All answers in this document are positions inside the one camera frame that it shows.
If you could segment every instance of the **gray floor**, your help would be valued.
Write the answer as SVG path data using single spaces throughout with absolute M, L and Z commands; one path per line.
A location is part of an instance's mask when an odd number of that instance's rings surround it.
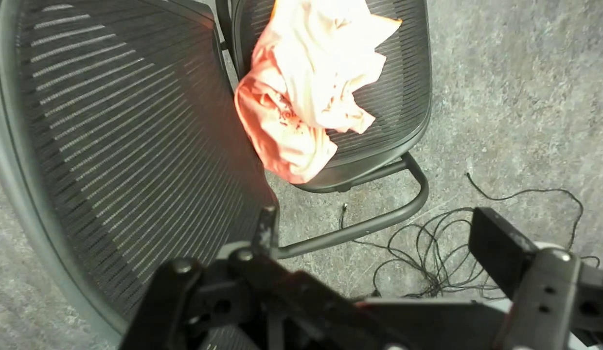
M 493 195 L 563 187 L 585 204 L 573 251 L 603 259 L 603 0 L 433 0 L 429 27 L 433 121 L 413 156 L 429 177 L 431 197 L 415 222 L 456 206 L 489 204 L 466 185 L 464 171 Z M 285 241 L 334 228 L 340 204 L 347 204 L 347 222 L 355 222 L 413 191 L 400 175 L 328 197 L 271 185 Z M 491 206 L 532 239 L 559 245 L 575 214 L 557 195 Z M 458 241 L 462 234 L 454 232 L 445 245 Z M 363 296 L 371 292 L 371 270 L 384 259 L 377 249 L 349 243 L 285 265 L 310 270 L 345 296 Z M 380 278 L 380 290 L 390 296 L 417 284 L 402 267 Z M 1 189 L 0 348 L 106 348 L 38 267 Z

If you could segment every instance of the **rag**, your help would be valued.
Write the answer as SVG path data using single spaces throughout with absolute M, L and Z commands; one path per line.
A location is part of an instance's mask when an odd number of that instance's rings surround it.
M 357 134 L 375 121 L 353 92 L 377 82 L 375 47 L 398 20 L 369 14 L 365 0 L 275 0 L 235 109 L 264 169 L 310 181 L 336 154 L 326 130 Z

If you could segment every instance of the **chair seat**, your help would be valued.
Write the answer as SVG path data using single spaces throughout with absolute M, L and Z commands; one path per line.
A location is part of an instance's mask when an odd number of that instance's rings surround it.
M 238 76 L 270 18 L 273 0 L 233 2 L 231 37 Z M 363 132 L 328 132 L 338 146 L 328 165 L 306 185 L 338 187 L 361 177 L 415 144 L 425 130 L 431 99 L 431 66 L 423 0 L 367 0 L 371 14 L 400 18 L 398 31 L 377 47 L 386 57 L 378 80 L 355 92 L 355 101 L 377 121 Z

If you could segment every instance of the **mesh chair back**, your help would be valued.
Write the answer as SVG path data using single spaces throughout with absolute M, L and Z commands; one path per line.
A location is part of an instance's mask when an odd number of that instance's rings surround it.
M 273 204 L 205 6 L 0 2 L 0 82 L 21 216 L 116 331 L 161 261 L 207 263 Z
M 268 24 L 273 0 L 233 0 L 231 4 L 235 66 L 242 76 L 250 66 L 250 51 Z M 367 6 L 371 14 L 400 18 L 402 25 L 377 49 L 386 57 L 378 82 L 355 92 L 355 101 L 377 121 L 361 136 L 332 132 L 330 138 L 338 144 L 338 152 L 330 165 L 349 164 L 412 142 L 419 138 L 429 121 L 431 64 L 425 2 L 367 0 Z

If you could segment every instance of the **black cable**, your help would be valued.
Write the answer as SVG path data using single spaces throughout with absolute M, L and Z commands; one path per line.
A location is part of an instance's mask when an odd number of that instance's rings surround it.
M 511 193 L 511 195 L 507 195 L 507 197 L 489 197 L 485 191 L 482 191 L 482 189 L 474 183 L 474 179 L 472 179 L 470 173 L 464 173 L 464 177 L 468 179 L 468 183 L 472 185 L 472 189 L 474 189 L 480 197 L 484 197 L 484 199 L 487 199 L 487 200 L 493 200 L 493 202 L 503 202 L 503 200 L 511 200 L 511 199 L 517 199 L 517 197 L 522 197 L 522 195 L 532 195 L 532 193 L 561 193 L 561 195 L 565 195 L 565 197 L 571 199 L 571 200 L 575 202 L 575 206 L 577 206 L 577 214 L 575 214 L 575 220 L 573 220 L 573 224 L 571 224 L 569 239 L 567 239 L 567 243 L 565 243 L 565 249 L 567 249 L 567 251 L 573 247 L 577 224 L 579 224 L 579 220 L 581 220 L 581 216 L 583 216 L 583 212 L 585 212 L 585 206 L 579 202 L 579 199 L 573 197 L 573 193 L 569 193 L 569 191 L 565 191 L 565 189 L 520 189 L 520 191 Z
M 466 173 L 466 179 L 470 187 L 484 199 L 503 202 L 511 200 L 522 195 L 546 195 L 546 193 L 561 193 L 567 199 L 571 199 L 577 204 L 577 214 L 571 224 L 569 239 L 565 243 L 565 249 L 573 247 L 575 234 L 577 234 L 577 224 L 583 216 L 583 204 L 579 202 L 577 197 L 573 197 L 565 189 L 522 189 L 517 193 L 511 193 L 507 197 L 491 197 L 485 191 L 482 191 L 474 179 Z M 458 214 L 472 214 L 474 208 L 464 206 L 464 208 L 454 208 L 447 210 L 441 214 L 431 216 L 423 224 L 406 224 L 396 228 L 390 237 L 386 239 L 384 245 L 371 243 L 371 241 L 359 241 L 355 239 L 353 243 L 380 249 L 390 259 L 382 261 L 375 270 L 373 270 L 373 294 L 371 296 L 380 296 L 378 290 L 378 274 L 390 267 L 390 265 L 404 265 L 412 272 L 419 274 L 425 282 L 425 286 L 419 292 L 410 292 L 400 298 L 433 298 L 441 294 L 456 294 L 464 290 L 476 290 L 480 298 L 491 302 L 491 300 L 505 300 L 505 296 L 487 296 L 487 292 L 497 292 L 497 286 L 489 284 L 489 276 L 484 274 L 484 269 L 478 265 L 478 261 L 466 251 L 466 243 L 456 245 L 448 251 L 441 249 L 439 239 L 445 235 L 447 230 L 452 230 L 454 226 L 466 226 L 466 232 L 470 230 L 470 222 L 464 218 L 458 218 Z M 343 226 L 343 212 L 345 206 L 342 206 L 340 212 L 340 226 Z M 413 255 L 406 253 L 404 249 L 396 247 L 396 239 L 404 234 L 413 234 Z M 598 257 L 583 257 L 583 261 L 592 261 L 594 267 L 600 265 Z

